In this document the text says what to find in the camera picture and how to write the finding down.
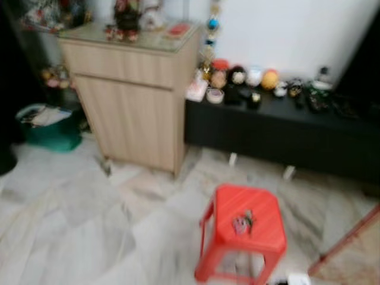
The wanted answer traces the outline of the light wooden cabinet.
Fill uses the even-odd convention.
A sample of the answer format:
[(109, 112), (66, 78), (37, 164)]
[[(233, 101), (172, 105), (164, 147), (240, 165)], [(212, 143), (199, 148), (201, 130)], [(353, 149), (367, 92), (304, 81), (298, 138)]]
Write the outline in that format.
[(58, 42), (106, 159), (178, 175), (186, 154), (185, 96), (195, 79), (201, 32), (168, 29), (107, 35), (103, 23), (60, 33)]

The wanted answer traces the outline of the orange egg ornament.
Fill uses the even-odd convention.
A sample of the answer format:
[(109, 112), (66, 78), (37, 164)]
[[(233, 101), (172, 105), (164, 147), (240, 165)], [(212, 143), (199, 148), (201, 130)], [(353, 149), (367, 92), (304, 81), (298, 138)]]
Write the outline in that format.
[(274, 69), (267, 69), (261, 76), (259, 86), (264, 90), (273, 90), (279, 83), (279, 74)]

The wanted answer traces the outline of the dark figurine with red base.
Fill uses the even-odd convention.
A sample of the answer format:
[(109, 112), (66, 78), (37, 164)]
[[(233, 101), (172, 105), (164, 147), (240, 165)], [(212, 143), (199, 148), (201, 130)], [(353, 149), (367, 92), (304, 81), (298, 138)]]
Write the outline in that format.
[(107, 24), (106, 40), (135, 43), (140, 32), (140, 0), (115, 0), (113, 23)]

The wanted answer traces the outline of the green bin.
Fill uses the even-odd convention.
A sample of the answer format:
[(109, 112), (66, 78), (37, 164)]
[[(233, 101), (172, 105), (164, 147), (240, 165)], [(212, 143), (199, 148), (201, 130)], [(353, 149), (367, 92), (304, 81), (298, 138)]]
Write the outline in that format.
[(17, 111), (15, 120), (30, 145), (64, 153), (81, 144), (80, 117), (74, 111), (35, 103)]

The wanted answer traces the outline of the black low console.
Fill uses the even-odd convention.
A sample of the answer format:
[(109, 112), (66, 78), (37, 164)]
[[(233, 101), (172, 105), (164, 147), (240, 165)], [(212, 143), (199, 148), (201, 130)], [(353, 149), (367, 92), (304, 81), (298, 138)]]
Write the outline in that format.
[(357, 181), (380, 179), (378, 123), (313, 113), (269, 95), (256, 108), (186, 100), (184, 140)]

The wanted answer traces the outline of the hanging bead ornament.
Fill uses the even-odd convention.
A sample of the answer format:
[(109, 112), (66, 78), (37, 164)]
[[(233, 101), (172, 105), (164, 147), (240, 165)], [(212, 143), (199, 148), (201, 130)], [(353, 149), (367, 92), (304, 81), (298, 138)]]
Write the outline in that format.
[(212, 63), (215, 58), (217, 33), (220, 29), (220, 6), (222, 0), (211, 0), (209, 18), (205, 24), (205, 39), (201, 49), (201, 75), (206, 81), (211, 79), (213, 73)]

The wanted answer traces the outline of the white round jar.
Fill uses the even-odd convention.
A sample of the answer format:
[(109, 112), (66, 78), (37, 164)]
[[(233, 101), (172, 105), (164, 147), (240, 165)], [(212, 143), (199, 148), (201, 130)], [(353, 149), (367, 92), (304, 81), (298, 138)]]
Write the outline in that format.
[(247, 69), (245, 83), (250, 87), (257, 87), (264, 76), (264, 68), (257, 65), (252, 65)]

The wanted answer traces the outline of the red plastic stool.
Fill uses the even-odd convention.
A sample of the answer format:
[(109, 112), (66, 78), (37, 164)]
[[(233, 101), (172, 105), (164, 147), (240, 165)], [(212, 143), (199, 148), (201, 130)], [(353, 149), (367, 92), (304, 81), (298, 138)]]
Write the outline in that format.
[[(255, 223), (250, 235), (236, 235), (232, 220), (251, 210)], [(281, 259), (287, 253), (287, 233), (277, 197), (265, 188), (223, 183), (215, 189), (199, 220), (201, 244), (194, 277), (199, 283), (211, 278), (244, 281), (249, 285), (267, 285)], [(263, 269), (255, 277), (218, 273), (223, 258), (233, 252), (258, 254)]]

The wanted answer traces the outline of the red capped round doll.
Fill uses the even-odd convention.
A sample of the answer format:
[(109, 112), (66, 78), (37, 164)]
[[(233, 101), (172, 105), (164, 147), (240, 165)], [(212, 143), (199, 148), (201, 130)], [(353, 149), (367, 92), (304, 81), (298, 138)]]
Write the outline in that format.
[(223, 89), (226, 85), (226, 73), (230, 68), (230, 62), (226, 59), (214, 59), (212, 60), (211, 67), (213, 70), (210, 79), (211, 86)]

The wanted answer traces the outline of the black round doll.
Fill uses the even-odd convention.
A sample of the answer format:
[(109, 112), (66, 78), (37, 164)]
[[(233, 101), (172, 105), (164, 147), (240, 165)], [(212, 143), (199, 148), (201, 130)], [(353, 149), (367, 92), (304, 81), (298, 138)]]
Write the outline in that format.
[(226, 74), (226, 90), (241, 90), (248, 87), (247, 83), (247, 71), (240, 65), (231, 67)]

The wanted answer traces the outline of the orange marble board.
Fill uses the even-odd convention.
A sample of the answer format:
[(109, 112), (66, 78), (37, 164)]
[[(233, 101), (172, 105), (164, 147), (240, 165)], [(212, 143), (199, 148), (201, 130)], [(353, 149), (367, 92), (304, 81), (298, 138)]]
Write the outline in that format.
[(332, 285), (380, 285), (380, 206), (376, 206), (309, 268)]

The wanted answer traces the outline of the small pink bowl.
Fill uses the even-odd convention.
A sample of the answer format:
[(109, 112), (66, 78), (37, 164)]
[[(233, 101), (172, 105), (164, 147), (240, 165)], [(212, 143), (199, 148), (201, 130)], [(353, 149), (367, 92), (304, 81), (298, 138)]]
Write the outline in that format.
[(208, 88), (205, 93), (206, 101), (212, 104), (223, 104), (225, 92), (218, 88)]

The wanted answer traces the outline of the small red box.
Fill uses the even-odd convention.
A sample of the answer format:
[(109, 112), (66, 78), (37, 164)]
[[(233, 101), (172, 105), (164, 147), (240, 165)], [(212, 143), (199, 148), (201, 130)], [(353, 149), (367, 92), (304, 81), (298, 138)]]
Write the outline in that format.
[(169, 27), (164, 36), (171, 40), (179, 40), (180, 38), (182, 38), (182, 36), (185, 35), (185, 33), (188, 32), (188, 30), (190, 30), (191, 27), (192, 25), (188, 23), (177, 23)]

